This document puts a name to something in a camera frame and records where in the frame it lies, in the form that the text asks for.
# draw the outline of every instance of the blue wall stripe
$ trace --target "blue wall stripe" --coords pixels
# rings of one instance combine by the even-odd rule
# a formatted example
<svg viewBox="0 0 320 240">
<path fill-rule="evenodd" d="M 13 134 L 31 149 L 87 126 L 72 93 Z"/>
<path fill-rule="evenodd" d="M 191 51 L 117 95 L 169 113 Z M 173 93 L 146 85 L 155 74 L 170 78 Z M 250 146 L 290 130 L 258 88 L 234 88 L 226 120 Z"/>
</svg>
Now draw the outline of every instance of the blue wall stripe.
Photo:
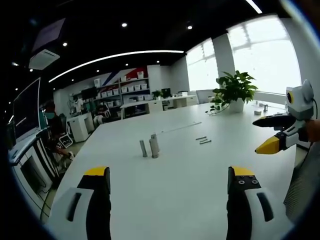
<svg viewBox="0 0 320 240">
<path fill-rule="evenodd" d="M 120 71 L 113 71 L 108 77 L 107 79 L 104 81 L 104 83 L 102 84 L 102 86 L 107 85 L 108 82 L 111 81 L 111 79 L 114 78 L 115 75 L 117 75 Z"/>
</svg>

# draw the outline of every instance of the black ceiling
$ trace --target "black ceiling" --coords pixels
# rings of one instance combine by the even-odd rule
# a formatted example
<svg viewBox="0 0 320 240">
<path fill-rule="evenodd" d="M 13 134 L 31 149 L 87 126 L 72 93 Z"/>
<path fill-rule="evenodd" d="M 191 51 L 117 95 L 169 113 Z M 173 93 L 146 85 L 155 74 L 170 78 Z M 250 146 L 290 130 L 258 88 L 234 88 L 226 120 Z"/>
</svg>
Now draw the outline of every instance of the black ceiling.
<svg viewBox="0 0 320 240">
<path fill-rule="evenodd" d="M 254 0 L 263 14 L 288 17 L 277 0 Z M 10 9 L 14 20 L 6 23 L 9 55 L 4 81 L 7 102 L 36 78 L 43 83 L 85 62 L 113 54 L 145 50 L 187 51 L 201 41 L 218 37 L 226 28 L 258 16 L 245 0 L 189 1 L 26 1 Z M 43 48 L 60 55 L 45 70 L 29 72 L 29 59 L 39 30 L 65 18 L 60 36 Z M 150 53 L 112 58 L 84 66 L 46 85 L 48 97 L 53 88 L 97 75 L 96 70 L 112 70 L 156 64 L 171 65 L 181 54 Z"/>
</svg>

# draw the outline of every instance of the window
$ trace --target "window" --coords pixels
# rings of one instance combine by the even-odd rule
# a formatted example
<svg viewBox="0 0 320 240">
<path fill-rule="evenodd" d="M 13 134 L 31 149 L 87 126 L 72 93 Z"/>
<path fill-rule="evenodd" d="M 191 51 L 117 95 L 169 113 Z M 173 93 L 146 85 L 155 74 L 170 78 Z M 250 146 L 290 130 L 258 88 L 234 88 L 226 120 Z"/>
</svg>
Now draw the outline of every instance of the window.
<svg viewBox="0 0 320 240">
<path fill-rule="evenodd" d="M 228 29 L 234 66 L 248 72 L 261 92 L 286 94 L 301 85 L 296 52 L 277 16 L 264 16 Z"/>
<path fill-rule="evenodd" d="M 218 88 L 218 68 L 211 38 L 195 46 L 186 55 L 190 91 Z"/>
</svg>

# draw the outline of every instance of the potted plant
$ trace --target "potted plant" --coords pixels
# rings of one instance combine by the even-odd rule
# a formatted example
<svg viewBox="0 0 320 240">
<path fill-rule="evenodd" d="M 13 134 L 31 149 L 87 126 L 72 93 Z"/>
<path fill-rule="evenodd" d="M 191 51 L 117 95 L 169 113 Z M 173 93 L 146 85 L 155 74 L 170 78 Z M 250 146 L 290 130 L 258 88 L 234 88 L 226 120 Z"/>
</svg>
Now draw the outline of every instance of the potted plant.
<svg viewBox="0 0 320 240">
<path fill-rule="evenodd" d="M 220 88 L 213 90 L 215 97 L 212 100 L 215 104 L 221 104 L 223 107 L 229 104 L 230 111 L 233 113 L 241 113 L 244 110 L 244 103 L 248 103 L 254 99 L 255 90 L 258 88 L 252 85 L 254 79 L 247 72 L 240 73 L 235 71 L 232 76 L 228 72 L 223 72 L 225 76 L 218 78 L 216 81 Z"/>
<path fill-rule="evenodd" d="M 162 92 L 159 91 L 159 90 L 155 90 L 155 91 L 152 92 L 152 95 L 153 95 L 153 99 L 161 100 Z"/>
</svg>

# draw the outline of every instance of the face mask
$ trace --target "face mask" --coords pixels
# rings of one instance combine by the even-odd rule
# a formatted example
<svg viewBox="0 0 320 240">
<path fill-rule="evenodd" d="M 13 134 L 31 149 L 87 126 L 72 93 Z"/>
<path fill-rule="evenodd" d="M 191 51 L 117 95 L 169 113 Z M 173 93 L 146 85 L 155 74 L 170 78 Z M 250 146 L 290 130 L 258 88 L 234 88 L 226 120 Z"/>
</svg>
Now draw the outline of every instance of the face mask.
<svg viewBox="0 0 320 240">
<path fill-rule="evenodd" d="M 46 112 L 45 116 L 47 119 L 53 119 L 55 117 L 55 113 L 54 112 Z"/>
</svg>

